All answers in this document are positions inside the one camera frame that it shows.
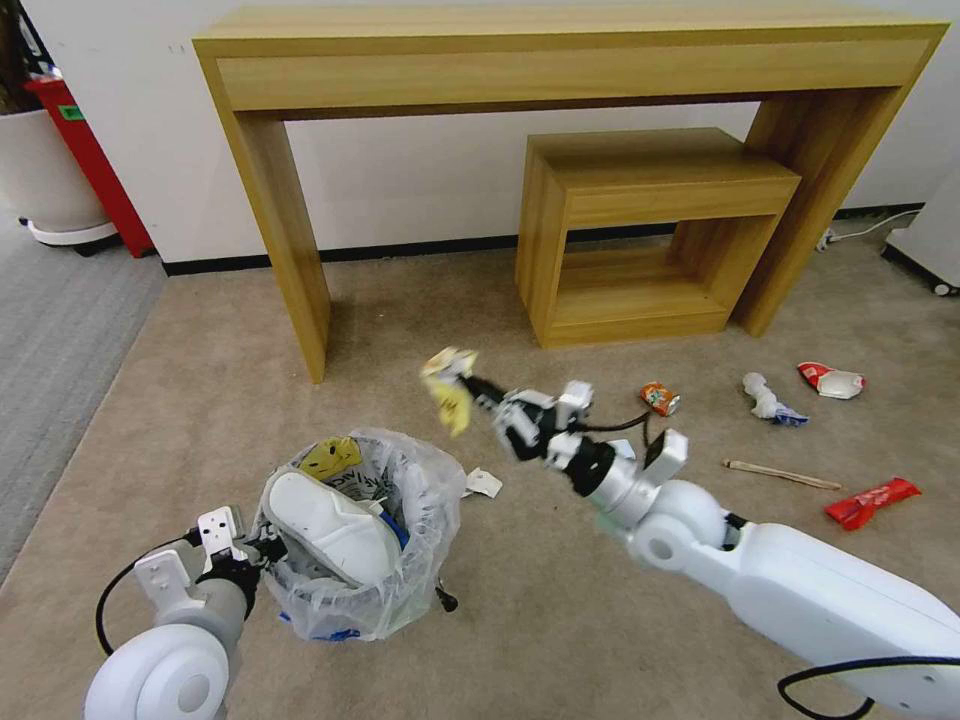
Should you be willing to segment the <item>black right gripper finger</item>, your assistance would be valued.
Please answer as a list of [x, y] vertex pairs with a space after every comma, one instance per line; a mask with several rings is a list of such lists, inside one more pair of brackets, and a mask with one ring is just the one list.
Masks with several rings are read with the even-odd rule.
[[520, 462], [545, 461], [555, 434], [555, 402], [480, 401], [501, 444]]
[[542, 392], [505, 390], [490, 380], [476, 375], [459, 375], [458, 383], [466, 390], [474, 405], [489, 413], [517, 409], [525, 413], [554, 412], [557, 401]]

